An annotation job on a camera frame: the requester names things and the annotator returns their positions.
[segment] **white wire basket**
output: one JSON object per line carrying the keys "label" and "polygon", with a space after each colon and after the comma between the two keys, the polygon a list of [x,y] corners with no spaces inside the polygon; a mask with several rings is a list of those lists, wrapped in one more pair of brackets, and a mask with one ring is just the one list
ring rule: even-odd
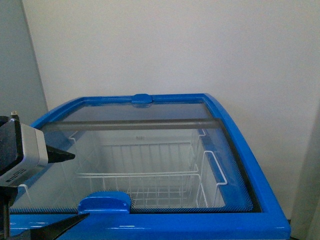
{"label": "white wire basket", "polygon": [[68,151],[76,159],[52,165],[30,188],[21,185],[25,194],[13,208],[77,209],[98,191],[125,192],[138,211],[224,207],[219,186],[228,182],[205,136],[197,129],[74,132]]}

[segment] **blue plastic trim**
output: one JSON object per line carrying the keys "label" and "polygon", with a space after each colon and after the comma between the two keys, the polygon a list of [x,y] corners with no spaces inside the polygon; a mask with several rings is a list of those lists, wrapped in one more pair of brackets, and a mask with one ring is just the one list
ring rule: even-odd
{"label": "blue plastic trim", "polygon": [[136,94],[132,96],[132,104],[150,104],[152,103],[152,97],[149,94]]}
{"label": "blue plastic trim", "polygon": [[129,214],[130,197],[122,191],[98,191],[82,199],[79,213],[86,214]]}
{"label": "blue plastic trim", "polygon": [[[203,102],[221,118],[239,153],[262,208],[262,213],[94,214],[61,236],[66,239],[270,239],[290,237],[290,226],[259,164],[236,124],[220,103],[206,93],[152,95],[154,103]],[[41,128],[83,105],[130,103],[131,96],[80,97],[48,112],[31,126]],[[39,219],[53,223],[57,215],[12,215],[12,230],[30,228]]]}

